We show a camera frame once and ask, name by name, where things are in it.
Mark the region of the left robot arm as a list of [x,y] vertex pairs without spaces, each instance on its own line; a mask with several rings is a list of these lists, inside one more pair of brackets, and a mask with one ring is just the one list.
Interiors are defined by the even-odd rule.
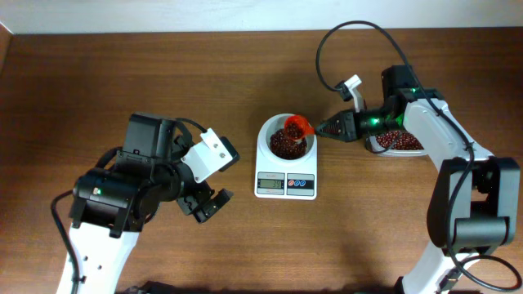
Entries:
[[66,195],[51,201],[67,251],[59,293],[115,292],[139,234],[161,203],[175,202],[203,224],[230,201],[232,192],[215,191],[206,180],[238,162],[239,153],[211,128],[202,128],[195,143],[187,128],[191,123],[132,114],[124,143],[101,156],[69,191],[69,228],[56,209]]

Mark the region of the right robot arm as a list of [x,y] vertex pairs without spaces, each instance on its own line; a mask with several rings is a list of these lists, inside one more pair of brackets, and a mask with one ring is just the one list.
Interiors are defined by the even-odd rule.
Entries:
[[516,235],[521,169],[478,145],[434,88],[424,89],[408,65],[382,71],[384,103],[364,109],[348,82],[338,85],[353,109],[338,112],[315,129],[317,136],[352,142],[387,131],[406,131],[422,145],[438,177],[427,210],[430,241],[414,268],[398,278],[396,293],[448,293],[467,268],[494,261],[494,251]]

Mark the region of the orange plastic measuring scoop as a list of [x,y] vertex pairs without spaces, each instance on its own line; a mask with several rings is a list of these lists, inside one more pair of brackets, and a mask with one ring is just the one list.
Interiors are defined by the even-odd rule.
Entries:
[[313,136],[315,129],[305,117],[296,114],[285,120],[284,134],[293,140],[301,140],[307,136]]

